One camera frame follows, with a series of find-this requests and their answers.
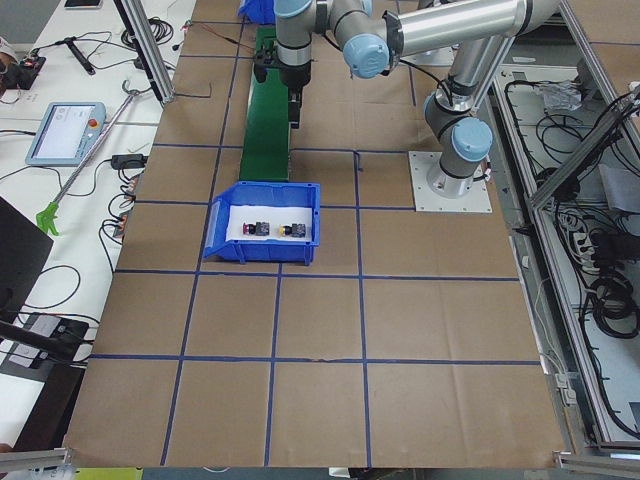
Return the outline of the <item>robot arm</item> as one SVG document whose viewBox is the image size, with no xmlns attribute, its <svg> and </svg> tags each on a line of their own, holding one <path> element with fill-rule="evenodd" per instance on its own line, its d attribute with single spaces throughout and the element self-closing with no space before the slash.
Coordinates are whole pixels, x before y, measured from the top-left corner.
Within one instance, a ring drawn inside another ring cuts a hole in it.
<svg viewBox="0 0 640 480">
<path fill-rule="evenodd" d="M 315 28 L 331 31 L 351 73 L 370 79 L 402 60 L 455 47 L 452 64 L 427 97 L 424 117 L 442 153 L 426 175 L 436 194 L 466 195 L 493 134 L 471 111 L 493 80 L 510 42 L 551 17 L 556 1 L 449 1 L 404 14 L 371 18 L 362 1 L 317 1 Z"/>
<path fill-rule="evenodd" d="M 264 83 L 269 70 L 277 70 L 287 88 L 288 122 L 299 128 L 303 89 L 311 80 L 311 34 L 315 27 L 314 1 L 275 1 L 275 36 L 266 37 L 254 56 L 253 73 Z"/>
</svg>

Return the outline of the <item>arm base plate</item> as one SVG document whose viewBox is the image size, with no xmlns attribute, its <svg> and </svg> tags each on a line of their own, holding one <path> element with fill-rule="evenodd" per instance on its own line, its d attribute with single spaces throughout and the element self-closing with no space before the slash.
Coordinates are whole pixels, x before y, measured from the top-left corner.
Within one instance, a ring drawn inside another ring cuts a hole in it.
<svg viewBox="0 0 640 480">
<path fill-rule="evenodd" d="M 467 179 L 449 177 L 440 152 L 409 151 L 414 205 L 417 212 L 490 214 L 491 202 L 479 163 Z"/>
</svg>

